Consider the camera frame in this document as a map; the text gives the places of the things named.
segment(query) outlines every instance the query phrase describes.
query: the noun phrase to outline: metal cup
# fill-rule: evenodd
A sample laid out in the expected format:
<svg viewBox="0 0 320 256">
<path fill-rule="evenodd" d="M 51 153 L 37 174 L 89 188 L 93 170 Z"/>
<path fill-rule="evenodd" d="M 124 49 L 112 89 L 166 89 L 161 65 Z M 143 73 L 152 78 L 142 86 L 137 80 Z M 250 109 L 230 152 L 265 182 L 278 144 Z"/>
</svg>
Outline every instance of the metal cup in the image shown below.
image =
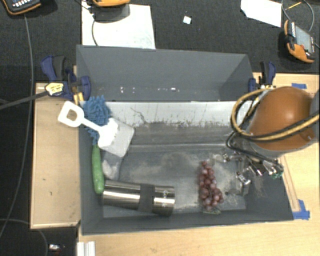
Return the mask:
<svg viewBox="0 0 320 256">
<path fill-rule="evenodd" d="M 170 216 L 175 205 L 175 188 L 106 180 L 104 205 Z"/>
</svg>

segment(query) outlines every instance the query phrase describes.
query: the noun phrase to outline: clamp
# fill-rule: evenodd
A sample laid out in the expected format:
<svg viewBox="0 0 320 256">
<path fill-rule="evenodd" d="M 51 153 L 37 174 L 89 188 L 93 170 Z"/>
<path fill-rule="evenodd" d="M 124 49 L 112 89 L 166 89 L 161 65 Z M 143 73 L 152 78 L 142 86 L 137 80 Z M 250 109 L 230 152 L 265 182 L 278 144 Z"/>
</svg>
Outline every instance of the clamp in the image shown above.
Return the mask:
<svg viewBox="0 0 320 256">
<path fill-rule="evenodd" d="M 72 70 L 64 68 L 64 56 L 49 55 L 41 61 L 42 72 L 49 78 L 45 90 L 51 97 L 61 97 L 69 101 L 87 101 L 91 94 L 91 83 L 87 75 L 77 80 Z"/>
</svg>

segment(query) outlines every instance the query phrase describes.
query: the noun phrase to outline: black floor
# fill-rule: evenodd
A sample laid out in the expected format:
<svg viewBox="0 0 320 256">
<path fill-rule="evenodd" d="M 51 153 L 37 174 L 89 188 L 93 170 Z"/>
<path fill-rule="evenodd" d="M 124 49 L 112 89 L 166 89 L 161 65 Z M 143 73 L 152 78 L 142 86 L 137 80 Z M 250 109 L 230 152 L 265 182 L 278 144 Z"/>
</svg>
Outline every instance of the black floor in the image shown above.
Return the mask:
<svg viewBox="0 0 320 256">
<path fill-rule="evenodd" d="M 260 61 L 272 61 L 278 72 L 319 73 L 319 51 L 313 64 L 292 60 L 283 47 L 283 30 L 256 20 L 240 11 L 240 0 L 132 0 L 151 5 L 155 44 L 159 49 L 181 49 L 248 54 L 252 70 L 260 71 Z M 284 1 L 288 7 L 294 0 Z M 320 2 L 310 1 L 315 22 L 311 33 L 319 43 Z M 308 28 L 311 12 L 301 4 L 289 13 Z M 192 24 L 183 24 L 184 15 Z M 64 55 L 67 66 L 76 64 L 76 45 L 81 43 L 81 7 L 75 0 L 54 0 L 26 15 L 31 37 L 35 81 L 46 80 L 40 61 L 47 55 Z M 7 14 L 0 4 L 0 101 L 27 97 L 31 91 L 31 66 L 26 24 L 23 16 Z M 28 103 L 0 110 L 0 230 L 12 204 L 19 180 L 28 123 Z M 32 128 L 29 129 L 25 165 L 11 218 L 29 221 Z M 76 229 L 45 230 L 48 244 L 64 246 L 60 255 L 75 252 Z M 9 222 L 0 237 L 0 255 L 45 255 L 45 243 L 38 232 L 23 223 Z"/>
</svg>

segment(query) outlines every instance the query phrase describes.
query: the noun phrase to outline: blue tape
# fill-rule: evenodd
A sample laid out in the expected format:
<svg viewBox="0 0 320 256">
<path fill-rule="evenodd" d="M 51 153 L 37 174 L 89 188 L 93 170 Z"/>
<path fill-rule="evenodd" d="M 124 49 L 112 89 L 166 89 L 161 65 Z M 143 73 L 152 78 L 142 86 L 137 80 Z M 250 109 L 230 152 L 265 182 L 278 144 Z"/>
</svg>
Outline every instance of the blue tape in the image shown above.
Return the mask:
<svg viewBox="0 0 320 256">
<path fill-rule="evenodd" d="M 303 200 L 298 199 L 301 211 L 293 212 L 293 218 L 295 220 L 306 220 L 308 221 L 310 218 L 310 211 L 306 210 L 305 203 Z"/>
<path fill-rule="evenodd" d="M 305 83 L 292 83 L 291 86 L 298 89 L 307 89 L 307 85 Z"/>
</svg>

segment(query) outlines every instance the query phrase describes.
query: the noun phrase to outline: white paper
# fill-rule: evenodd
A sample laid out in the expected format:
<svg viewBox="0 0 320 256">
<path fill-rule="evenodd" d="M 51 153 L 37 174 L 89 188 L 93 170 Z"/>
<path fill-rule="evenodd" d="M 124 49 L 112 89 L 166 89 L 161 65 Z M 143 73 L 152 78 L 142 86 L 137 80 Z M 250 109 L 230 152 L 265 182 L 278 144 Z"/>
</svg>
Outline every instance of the white paper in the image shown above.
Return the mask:
<svg viewBox="0 0 320 256">
<path fill-rule="evenodd" d="M 93 34 L 98 46 L 155 49 L 151 10 L 147 5 L 130 4 L 130 15 L 112 23 L 95 22 Z M 95 46 L 92 14 L 82 8 L 82 44 Z"/>
<path fill-rule="evenodd" d="M 250 18 L 281 27 L 281 3 L 270 0 L 241 0 L 241 10 Z"/>
</svg>

